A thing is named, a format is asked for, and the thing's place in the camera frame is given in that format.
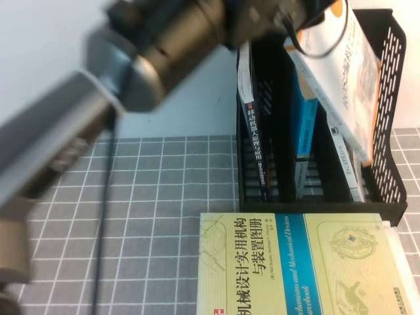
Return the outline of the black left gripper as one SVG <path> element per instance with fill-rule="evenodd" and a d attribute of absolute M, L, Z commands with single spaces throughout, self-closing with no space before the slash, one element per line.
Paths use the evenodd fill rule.
<path fill-rule="evenodd" d="M 325 11 L 331 6 L 330 0 L 292 1 L 289 13 L 294 30 L 302 30 L 320 24 L 325 19 Z"/>

